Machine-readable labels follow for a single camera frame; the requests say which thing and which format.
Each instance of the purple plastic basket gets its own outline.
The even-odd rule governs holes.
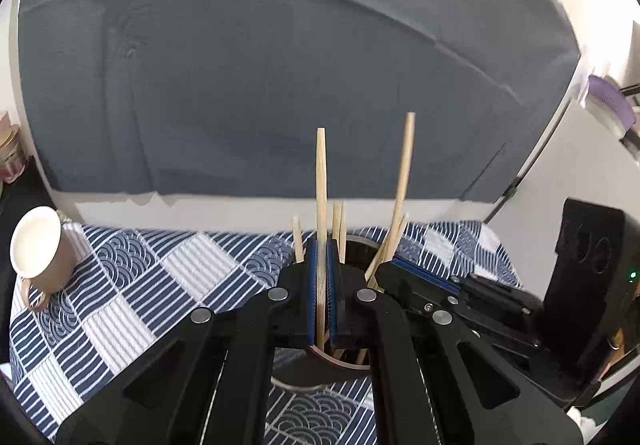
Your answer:
[[[606,104],[618,117],[626,132],[636,123],[636,115],[631,108],[631,104],[627,102],[626,97],[620,93],[620,90],[610,82],[596,77],[596,75],[589,75],[589,95]]]

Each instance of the patchwork tablecloth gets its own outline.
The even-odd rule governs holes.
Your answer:
[[[76,257],[67,287],[33,314],[14,291],[10,356],[15,396],[54,441],[60,423],[200,305],[242,306],[275,284],[290,232],[121,230],[65,223]],[[386,230],[353,232],[381,242]],[[312,232],[305,232],[308,238]],[[481,222],[410,223],[398,253],[442,278],[476,273],[519,285],[497,236]],[[37,292],[31,290],[32,302]],[[369,378],[312,395],[272,387],[265,444],[376,442]]]

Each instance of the gray cloth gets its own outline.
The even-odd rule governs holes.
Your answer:
[[[22,0],[19,57],[52,186],[494,201],[578,60],[556,0]]]

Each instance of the silver rivet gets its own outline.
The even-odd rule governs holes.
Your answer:
[[[432,315],[433,321],[436,324],[440,324],[440,326],[446,326],[447,324],[451,324],[453,317],[448,311],[438,310],[435,311]]]
[[[191,322],[204,324],[211,319],[211,312],[207,308],[196,308],[191,312]]]
[[[276,287],[271,288],[267,295],[269,295],[269,298],[271,300],[285,300],[287,297],[289,297],[289,292],[284,288]]]
[[[376,292],[374,292],[372,289],[363,288],[361,290],[358,290],[358,292],[356,293],[356,296],[362,302],[372,302],[376,300],[376,297],[378,296],[378,294],[376,294]]]

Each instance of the tablecloth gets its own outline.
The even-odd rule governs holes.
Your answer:
[[[78,265],[42,312],[23,305],[17,281],[10,323],[14,393],[54,441],[60,423],[197,306],[243,305],[273,286],[292,234],[113,229],[66,222]],[[306,240],[313,232],[304,232]],[[353,234],[382,242],[386,229]],[[520,285],[498,237],[477,221],[409,223],[398,254],[442,278],[482,275]],[[37,292],[31,290],[34,302]],[[372,445],[369,378],[311,395],[272,386],[264,443]]]

